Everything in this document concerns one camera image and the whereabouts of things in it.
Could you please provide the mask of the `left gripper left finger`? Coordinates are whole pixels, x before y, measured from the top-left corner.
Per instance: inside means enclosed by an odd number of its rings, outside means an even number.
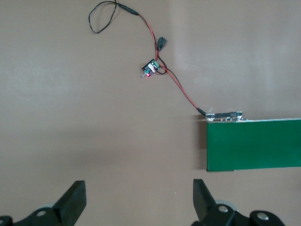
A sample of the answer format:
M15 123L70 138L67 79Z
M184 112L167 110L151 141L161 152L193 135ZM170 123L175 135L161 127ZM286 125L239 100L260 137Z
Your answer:
M75 181L52 207L37 209L18 222L13 222L10 216L1 216L0 224L2 226L73 226L86 204L85 181Z

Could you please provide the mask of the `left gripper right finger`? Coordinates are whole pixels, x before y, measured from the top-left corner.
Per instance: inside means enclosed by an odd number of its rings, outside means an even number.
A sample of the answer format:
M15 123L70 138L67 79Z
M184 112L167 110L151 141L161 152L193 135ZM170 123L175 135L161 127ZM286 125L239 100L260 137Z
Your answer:
M198 217L194 226L283 226L275 214L254 210L249 217L227 204L217 204L202 179L193 180L193 205Z

